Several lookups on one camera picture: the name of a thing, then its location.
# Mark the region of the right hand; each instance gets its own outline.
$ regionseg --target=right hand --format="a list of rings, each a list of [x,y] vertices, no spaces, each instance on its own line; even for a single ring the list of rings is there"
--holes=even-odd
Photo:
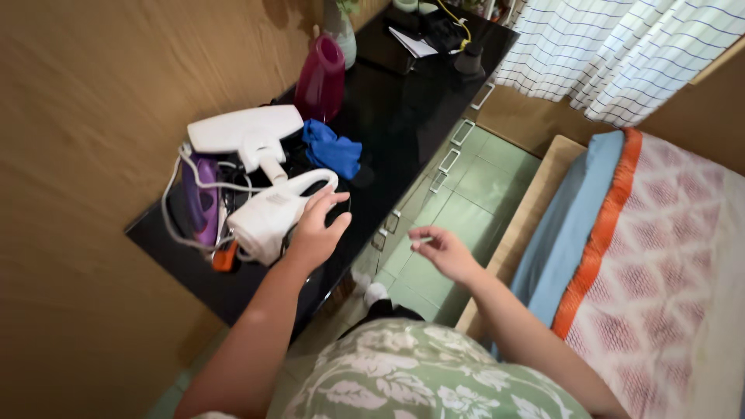
[[[429,259],[440,273],[459,285],[467,286],[484,270],[471,256],[466,245],[443,228],[413,228],[409,230],[409,238],[413,242],[412,251]]]
[[[347,199],[349,199],[349,192],[334,193],[330,185],[311,196],[295,227],[285,258],[309,274],[324,263],[331,253],[334,253],[341,235],[352,222],[352,214],[345,212],[339,215],[329,228],[326,228],[324,224],[326,213],[336,203]]]

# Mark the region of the mattress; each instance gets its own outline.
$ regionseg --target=mattress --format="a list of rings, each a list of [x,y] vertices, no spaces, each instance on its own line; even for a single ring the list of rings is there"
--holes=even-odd
[[[574,162],[512,288],[632,418],[737,418],[743,254],[745,178],[626,129]]]
[[[513,294],[551,327],[564,289],[580,264],[590,230],[608,193],[624,133],[592,137],[571,164],[515,272]]]

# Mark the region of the paper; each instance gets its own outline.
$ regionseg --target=paper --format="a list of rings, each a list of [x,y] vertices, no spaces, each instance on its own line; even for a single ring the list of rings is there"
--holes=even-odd
[[[437,50],[430,47],[429,44],[427,44],[427,42],[425,42],[424,40],[415,41],[412,40],[410,37],[402,34],[401,32],[398,32],[396,29],[393,29],[391,27],[389,27],[388,29],[393,34],[393,36],[395,36],[396,39],[398,39],[414,57],[421,58],[427,57],[428,55],[437,54]]]

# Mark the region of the foot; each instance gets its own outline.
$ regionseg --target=foot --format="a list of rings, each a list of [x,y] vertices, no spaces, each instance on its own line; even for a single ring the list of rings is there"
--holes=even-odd
[[[370,308],[378,300],[388,299],[388,291],[381,283],[372,283],[365,291],[365,306]]]
[[[373,279],[368,274],[361,274],[359,272],[352,271],[352,280],[355,281],[357,286],[353,292],[354,295],[364,295],[370,284],[373,283]]]

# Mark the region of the wall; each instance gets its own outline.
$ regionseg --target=wall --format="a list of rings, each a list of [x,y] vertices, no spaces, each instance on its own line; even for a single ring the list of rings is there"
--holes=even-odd
[[[745,105],[745,50],[707,78],[687,85],[649,115],[639,128],[679,147],[745,174],[742,115]],[[613,126],[592,122],[569,107],[569,100],[528,98],[497,86],[477,117],[480,126],[542,157],[556,135],[587,145],[596,133]]]
[[[314,14],[306,0],[3,1],[4,416],[141,417],[221,327],[122,229],[159,197],[189,122],[295,81]]]

